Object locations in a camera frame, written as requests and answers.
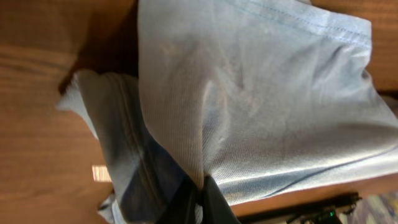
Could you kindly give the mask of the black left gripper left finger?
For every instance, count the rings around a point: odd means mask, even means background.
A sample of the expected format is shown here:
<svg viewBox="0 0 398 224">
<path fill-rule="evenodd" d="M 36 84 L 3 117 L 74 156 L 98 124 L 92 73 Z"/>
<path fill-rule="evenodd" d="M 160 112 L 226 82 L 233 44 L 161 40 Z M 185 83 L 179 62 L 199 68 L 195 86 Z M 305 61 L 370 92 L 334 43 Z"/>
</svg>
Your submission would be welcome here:
<svg viewBox="0 0 398 224">
<path fill-rule="evenodd" d="M 180 187 L 156 224 L 194 224 L 197 188 L 189 177 Z"/>
</svg>

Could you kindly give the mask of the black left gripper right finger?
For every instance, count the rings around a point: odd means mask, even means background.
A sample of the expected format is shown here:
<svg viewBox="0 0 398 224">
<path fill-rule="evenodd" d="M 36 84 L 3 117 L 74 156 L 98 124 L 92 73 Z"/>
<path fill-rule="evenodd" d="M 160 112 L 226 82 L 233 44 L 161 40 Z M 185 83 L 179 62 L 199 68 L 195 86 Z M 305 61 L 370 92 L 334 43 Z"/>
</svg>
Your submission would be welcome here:
<svg viewBox="0 0 398 224">
<path fill-rule="evenodd" d="M 240 224 L 211 176 L 202 190 L 203 224 Z"/>
</svg>

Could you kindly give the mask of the light blue printed t-shirt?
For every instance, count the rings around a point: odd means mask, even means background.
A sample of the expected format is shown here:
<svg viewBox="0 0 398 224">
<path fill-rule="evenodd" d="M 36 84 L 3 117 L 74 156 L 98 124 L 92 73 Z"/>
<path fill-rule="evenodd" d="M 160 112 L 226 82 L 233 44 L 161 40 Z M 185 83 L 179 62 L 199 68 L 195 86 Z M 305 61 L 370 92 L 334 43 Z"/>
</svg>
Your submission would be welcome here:
<svg viewBox="0 0 398 224">
<path fill-rule="evenodd" d="M 80 70 L 58 109 L 99 141 L 108 223 L 156 223 L 184 180 L 228 205 L 397 172 L 371 23 L 309 1 L 141 1 L 136 77 Z"/>
</svg>

